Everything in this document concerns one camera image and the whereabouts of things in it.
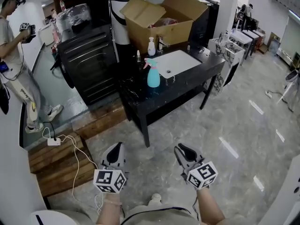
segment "person's forearm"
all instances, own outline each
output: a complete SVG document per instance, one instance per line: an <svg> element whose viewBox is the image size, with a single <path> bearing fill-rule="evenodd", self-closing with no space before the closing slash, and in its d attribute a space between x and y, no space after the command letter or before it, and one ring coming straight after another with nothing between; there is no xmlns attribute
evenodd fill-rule
<svg viewBox="0 0 300 225"><path fill-rule="evenodd" d="M0 49L0 58L5 58L7 55L9 55L22 40L23 40L23 36L20 33L18 36L15 37L14 40L12 40L9 43L6 43L5 46L3 46Z"/></svg>
<svg viewBox="0 0 300 225"><path fill-rule="evenodd" d="M120 225L120 195L106 194L97 225Z"/></svg>
<svg viewBox="0 0 300 225"><path fill-rule="evenodd" d="M216 225L225 219L215 199L210 195L208 188L197 191L201 221L209 225Z"/></svg>

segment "black table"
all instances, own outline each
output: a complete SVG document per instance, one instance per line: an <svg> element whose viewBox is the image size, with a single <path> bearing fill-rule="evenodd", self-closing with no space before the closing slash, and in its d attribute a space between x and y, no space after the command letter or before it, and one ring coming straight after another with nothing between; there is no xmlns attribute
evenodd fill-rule
<svg viewBox="0 0 300 225"><path fill-rule="evenodd" d="M164 48L163 55L176 50L183 50L202 63L169 79L160 76L160 86L157 88L150 88L147 85L147 75L150 68L143 69L144 62L137 63L132 60L126 64L118 63L113 67L127 119L133 119L139 127L146 147L150 146L148 125L167 115L200 92L205 93L200 106L200 109L204 108L216 76L221 72L225 63L225 60L204 47L191 48L188 52L187 43ZM209 87L205 89L203 85L210 78Z"/></svg>

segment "cardboard box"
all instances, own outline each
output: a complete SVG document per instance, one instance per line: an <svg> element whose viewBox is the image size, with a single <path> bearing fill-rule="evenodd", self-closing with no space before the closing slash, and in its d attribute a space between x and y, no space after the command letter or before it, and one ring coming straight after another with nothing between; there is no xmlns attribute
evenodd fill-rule
<svg viewBox="0 0 300 225"><path fill-rule="evenodd" d="M193 22L198 19L208 7L198 0L164 0L157 5L145 0L130 0L120 12L125 16L128 35L131 43L146 53L149 37L162 36L163 41L173 45L188 40ZM178 21L161 27L148 28L160 18L170 17Z"/></svg>

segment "white pillar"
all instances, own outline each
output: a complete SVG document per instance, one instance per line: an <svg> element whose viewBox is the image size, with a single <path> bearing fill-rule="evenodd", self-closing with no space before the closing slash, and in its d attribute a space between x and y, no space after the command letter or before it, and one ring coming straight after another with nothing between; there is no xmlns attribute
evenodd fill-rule
<svg viewBox="0 0 300 225"><path fill-rule="evenodd" d="M221 0L214 38L218 38L221 32L231 31L237 8L238 0Z"/></svg>

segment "open cardboard box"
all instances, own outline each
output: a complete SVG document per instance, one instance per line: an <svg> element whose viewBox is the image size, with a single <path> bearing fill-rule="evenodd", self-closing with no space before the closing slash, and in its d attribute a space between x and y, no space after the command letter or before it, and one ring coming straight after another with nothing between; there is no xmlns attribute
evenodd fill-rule
<svg viewBox="0 0 300 225"><path fill-rule="evenodd" d="M188 40L192 24L208 7L197 0L164 0L162 4L153 4L145 0L130 0L120 12L125 16L131 43L146 53L149 37L162 36L163 41L173 45ZM173 18L177 24L148 28L160 18Z"/></svg>

